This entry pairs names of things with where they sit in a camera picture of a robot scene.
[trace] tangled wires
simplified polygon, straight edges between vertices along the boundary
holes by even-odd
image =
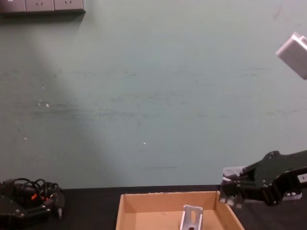
[[[29,203],[29,199],[46,201],[59,190],[57,183],[46,182],[44,179],[31,181],[27,178],[17,178],[15,182],[15,198],[19,203]]]

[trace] bracket hole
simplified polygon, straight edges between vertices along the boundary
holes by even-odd
[[[196,212],[195,211],[191,211],[191,222],[196,223]]]

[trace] robotic arm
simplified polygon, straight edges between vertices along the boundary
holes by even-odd
[[[294,33],[276,52],[301,78],[307,79],[307,40]],[[307,187],[307,150],[281,155],[269,152],[246,168],[240,175],[223,177],[220,201],[240,207],[248,200],[264,201],[273,206],[281,203],[286,194],[299,194]]]
[[[305,187],[307,150],[290,155],[273,151],[244,168],[239,176],[224,177],[220,201],[240,207],[245,199],[249,199],[274,206],[281,203],[286,194],[299,194]]]

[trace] cardboard edge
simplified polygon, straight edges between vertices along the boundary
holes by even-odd
[[[216,191],[125,194],[125,211],[151,212],[182,210],[185,204],[214,209]]]
[[[189,191],[189,192],[160,192],[160,193],[125,193],[124,196],[146,196],[146,195],[158,195],[158,194],[182,194],[182,193],[216,193],[217,191]]]
[[[125,208],[124,208],[124,196],[125,195],[121,195],[120,196],[120,201],[119,201],[119,207],[118,207],[118,214],[117,214],[117,221],[116,221],[116,230],[120,230],[121,228],[121,223],[123,222],[124,219],[124,212],[125,212]]]
[[[220,216],[221,221],[223,221],[223,224],[225,225],[226,229],[228,230],[244,230],[244,227],[242,226],[239,219],[236,217],[235,213],[232,211],[229,205],[219,203],[220,198],[220,192],[216,191],[216,212]]]

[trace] painted wall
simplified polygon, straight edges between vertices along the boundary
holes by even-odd
[[[307,149],[307,83],[276,56],[304,0],[84,0],[0,22],[0,180],[218,184]]]

